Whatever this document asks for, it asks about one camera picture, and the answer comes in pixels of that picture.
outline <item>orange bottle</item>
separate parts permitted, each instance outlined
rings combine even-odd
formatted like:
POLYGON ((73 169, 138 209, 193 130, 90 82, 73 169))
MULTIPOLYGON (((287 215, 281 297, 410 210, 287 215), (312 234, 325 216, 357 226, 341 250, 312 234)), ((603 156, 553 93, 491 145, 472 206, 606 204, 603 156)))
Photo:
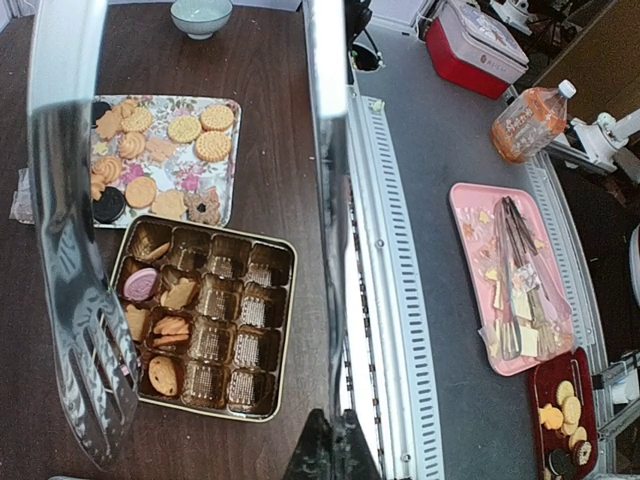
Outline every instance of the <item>orange bottle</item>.
POLYGON ((567 100, 576 88, 563 80, 558 88, 522 92, 493 122, 491 140, 509 163, 524 163, 549 145, 567 126, 567 100))

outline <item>pink tray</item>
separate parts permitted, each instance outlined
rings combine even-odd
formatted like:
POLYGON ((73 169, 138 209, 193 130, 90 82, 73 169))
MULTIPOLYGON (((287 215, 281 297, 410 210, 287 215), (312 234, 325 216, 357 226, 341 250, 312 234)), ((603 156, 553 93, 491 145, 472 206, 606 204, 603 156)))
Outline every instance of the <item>pink tray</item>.
MULTIPOLYGON (((483 328, 491 328, 496 319, 496 310, 493 302, 495 296, 495 283, 485 277, 489 260, 486 254, 495 246, 494 235, 494 207, 502 197, 510 196, 518 206, 520 213, 533 230, 539 252, 546 261, 556 287, 564 294, 560 271, 553 254, 544 221, 535 200, 527 192, 509 188, 475 185, 470 183, 458 183, 451 188, 449 201, 456 218, 458 232, 464 247, 467 264, 473 280, 476 293, 476 301, 480 310, 480 322, 483 328)), ((571 318, 560 320, 562 330, 570 335, 566 342, 566 348, 561 348, 557 355, 569 351, 573 345, 573 324, 571 318)), ((510 376, 520 373, 528 368, 535 367, 541 362, 533 357, 520 356, 514 360, 502 360, 491 355, 487 345, 487 357, 491 367, 500 375, 510 376)))

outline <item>red tray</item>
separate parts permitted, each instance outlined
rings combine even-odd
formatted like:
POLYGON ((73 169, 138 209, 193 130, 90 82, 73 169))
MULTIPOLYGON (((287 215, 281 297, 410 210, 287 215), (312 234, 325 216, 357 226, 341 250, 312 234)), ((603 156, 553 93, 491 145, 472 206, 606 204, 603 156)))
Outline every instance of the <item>red tray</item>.
POLYGON ((538 365, 529 376, 529 394, 533 409, 533 430, 536 436, 540 479, 544 479, 544 469, 547 467, 549 453, 555 449, 570 452, 569 437, 562 437, 556 431, 544 428, 540 425, 538 415, 538 408, 542 408, 547 403, 554 407, 558 406, 555 400, 556 389, 563 380, 569 380, 573 383, 576 396, 582 403, 580 426, 587 431, 587 440, 592 446, 589 462, 578 467, 574 479, 585 478, 594 469, 598 460, 598 432, 596 430, 589 362, 584 350, 578 348, 573 354, 568 352, 538 365))

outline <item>slotted spatula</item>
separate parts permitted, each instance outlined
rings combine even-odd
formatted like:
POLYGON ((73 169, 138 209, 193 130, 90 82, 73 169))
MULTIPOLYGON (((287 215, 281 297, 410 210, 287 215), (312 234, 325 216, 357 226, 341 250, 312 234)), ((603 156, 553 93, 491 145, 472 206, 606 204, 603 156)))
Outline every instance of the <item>slotted spatula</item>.
POLYGON ((27 99, 29 167, 62 407, 104 468, 138 403, 124 313, 93 232, 91 104, 107 0, 40 0, 27 99))

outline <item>pink cookie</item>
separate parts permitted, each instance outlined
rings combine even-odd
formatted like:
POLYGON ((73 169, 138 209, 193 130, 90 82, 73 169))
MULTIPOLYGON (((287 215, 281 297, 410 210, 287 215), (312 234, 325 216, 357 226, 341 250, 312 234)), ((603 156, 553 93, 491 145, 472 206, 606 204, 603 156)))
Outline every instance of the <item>pink cookie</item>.
POLYGON ((155 268, 138 270, 124 282, 124 297, 134 302, 143 302, 151 298, 158 287, 158 276, 155 268))

